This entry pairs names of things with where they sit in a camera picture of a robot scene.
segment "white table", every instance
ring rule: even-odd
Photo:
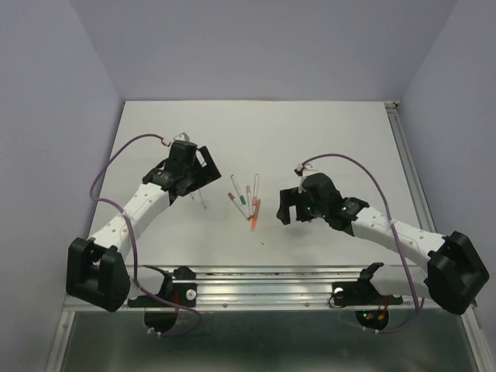
[[[127,102],[115,138],[115,152],[141,133],[168,139],[186,132],[206,145],[222,178],[203,189],[208,208],[190,198],[177,200],[138,241],[139,264],[154,265],[363,265],[399,264],[397,254],[343,232],[323,221],[276,219],[279,191],[298,184],[293,169],[320,153],[344,153],[376,176],[395,219],[418,225],[412,197],[383,102]],[[102,196],[125,204],[149,169],[167,157],[157,139],[132,145],[105,175]],[[340,159],[313,163],[327,173],[343,196],[355,196],[383,210],[368,176]],[[258,227],[250,232],[227,197],[235,174],[241,187],[260,174],[262,200]],[[97,207],[91,231],[115,211]],[[127,263],[132,263],[129,255]]]

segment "screw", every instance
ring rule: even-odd
[[[196,298],[196,291],[193,290],[193,289],[188,289],[186,291],[186,298],[189,300],[189,301],[193,301],[195,298]]]

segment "white wall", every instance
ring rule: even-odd
[[[71,0],[126,99],[399,99],[456,0]]]
[[[477,312],[496,352],[496,2],[460,0],[400,113],[439,231],[474,242],[491,281]]]
[[[121,102],[67,0],[0,2],[0,369],[44,370]]]

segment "gray wall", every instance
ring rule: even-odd
[[[492,281],[477,310],[496,352],[496,2],[460,0],[400,113],[439,231],[473,240]]]
[[[0,2],[0,370],[44,370],[119,96],[67,0]]]
[[[399,99],[456,3],[71,1],[126,99]]]

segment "robotic arm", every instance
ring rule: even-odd
[[[209,151],[194,143],[174,141],[169,157],[145,177],[143,183],[124,207],[133,225],[135,238],[180,196],[185,196],[221,177]],[[197,158],[197,151],[205,164]],[[66,292],[110,312],[116,311],[127,298],[143,293],[129,278],[125,260],[131,247],[131,236],[122,214],[88,239],[77,238],[69,246]],[[172,290],[171,275],[154,267],[141,270],[140,283],[167,299]]]
[[[329,177],[323,173],[308,176],[302,170],[299,187],[280,191],[277,218],[284,225],[291,222],[289,208],[296,207],[297,221],[324,219],[338,231],[380,244],[398,252],[386,216],[358,198],[343,198]],[[410,269],[417,294],[431,298],[453,314],[463,314],[489,279],[471,241],[462,233],[450,236],[426,232],[402,222],[394,222],[401,251],[417,267]],[[402,267],[373,263],[357,281],[335,283],[340,288],[335,297],[338,306],[376,305],[384,296],[410,295]]]

